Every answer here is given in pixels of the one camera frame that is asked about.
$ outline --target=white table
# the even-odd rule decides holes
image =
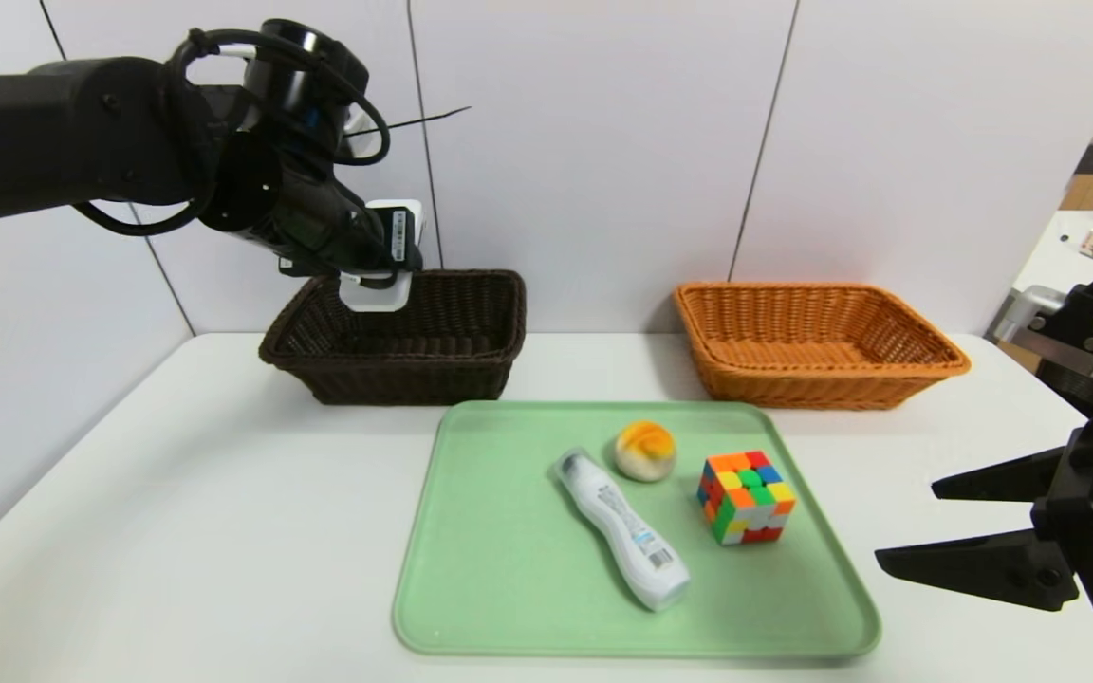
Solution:
[[[1048,221],[1036,249],[1019,271],[1013,290],[1023,291],[1033,284],[1042,284],[1056,291],[1070,291],[1076,284],[1093,281],[1093,259],[1079,251],[1092,227],[1093,212],[1054,213],[1054,220]]]
[[[320,407],[256,357],[188,341],[0,522],[0,682],[1093,680],[1093,614],[891,579],[872,550],[1024,527],[933,479],[1057,446],[1081,415],[982,339],[889,412],[772,411],[874,597],[880,647],[832,667],[425,658],[390,609],[442,408]],[[684,339],[530,335],[507,399],[702,399]]]

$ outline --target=green tray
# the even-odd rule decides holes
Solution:
[[[678,466],[656,484],[616,474],[613,438],[658,422]],[[550,467],[572,446],[614,472],[672,543],[691,585],[655,614]],[[698,501],[708,456],[763,449],[798,498],[781,539],[721,547]],[[442,656],[846,658],[880,641],[877,613],[771,420],[743,403],[517,403],[451,408],[437,431],[395,631]]]

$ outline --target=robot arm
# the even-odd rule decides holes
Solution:
[[[1093,377],[1093,282],[1068,295],[1024,291],[998,325],[998,337]],[[1079,597],[1077,575],[1093,605],[1093,420],[1057,449],[962,472],[931,488],[944,499],[1032,503],[1032,529],[878,550],[884,572],[1050,611]]]
[[[188,83],[188,64],[222,48],[248,57],[244,84]],[[130,236],[200,220],[291,260],[299,275],[342,272],[390,288],[422,268],[408,234],[415,221],[399,207],[365,207],[334,178],[336,164],[377,163],[389,150],[389,128],[364,96],[368,79],[342,44],[285,19],[259,33],[190,32],[163,64],[118,57],[0,75],[0,217],[69,204]],[[381,138],[361,160],[342,138],[353,104]],[[92,199],[188,205],[138,226]]]

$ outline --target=rubik's cube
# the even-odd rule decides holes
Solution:
[[[698,502],[724,545],[776,541],[795,508],[795,493],[762,450],[707,458]]]

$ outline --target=sticker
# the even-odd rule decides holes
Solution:
[[[630,533],[630,540],[638,549],[638,552],[644,553],[654,569],[660,569],[672,562],[672,553],[669,553],[669,550],[660,543],[656,533],[651,533],[644,520],[626,507],[626,502],[619,492],[611,488],[610,485],[603,485],[598,488],[598,501],[604,503],[613,514],[619,515],[626,527],[626,533]]]
[[[391,215],[391,259],[402,261],[407,256],[407,212]]]

